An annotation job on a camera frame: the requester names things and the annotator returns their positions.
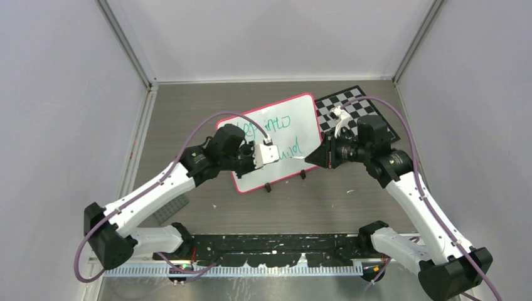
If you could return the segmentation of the pink-framed whiteboard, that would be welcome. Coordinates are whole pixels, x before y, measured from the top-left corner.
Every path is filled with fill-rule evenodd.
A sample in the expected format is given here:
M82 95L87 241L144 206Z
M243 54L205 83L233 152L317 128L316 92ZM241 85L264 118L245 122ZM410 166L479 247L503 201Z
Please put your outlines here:
M317 120L316 104L310 93L272 103L245 113L259 123L279 149L280 160L244 175L241 179L233 172L235 189L248 193L296 176L301 170L315 168L294 156L308 156L321 144L321 128Z

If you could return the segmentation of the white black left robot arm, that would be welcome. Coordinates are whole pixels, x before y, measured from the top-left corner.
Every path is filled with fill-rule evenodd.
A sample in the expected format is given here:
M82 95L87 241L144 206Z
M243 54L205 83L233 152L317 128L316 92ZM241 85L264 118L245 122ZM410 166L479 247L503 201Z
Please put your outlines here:
M83 212L83 233L104 270L117 268L133 256L170 253L178 260L192 252L191 237L184 226L142 228L152 213L176 197L214 179L221 171L239 176L256 170L257 144L246 141L244 131L232 124L218 129L200 145L183 149L160 175L127 196Z

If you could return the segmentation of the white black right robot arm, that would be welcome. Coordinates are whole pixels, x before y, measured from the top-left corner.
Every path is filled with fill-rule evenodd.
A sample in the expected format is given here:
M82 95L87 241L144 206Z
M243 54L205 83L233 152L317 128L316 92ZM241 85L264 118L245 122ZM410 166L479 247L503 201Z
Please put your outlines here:
M435 203L413 161L392 148L387 123L379 115L357 120L353 134L339 123L322 135L321 145L305 162L334 169L345 162L362 163L406 212L423 245L395 232L387 223L375 221L358 231L357 246L366 257L386 255L417 276L432 300L448 300L480 285L492 264L487 248L476 248L463 237Z

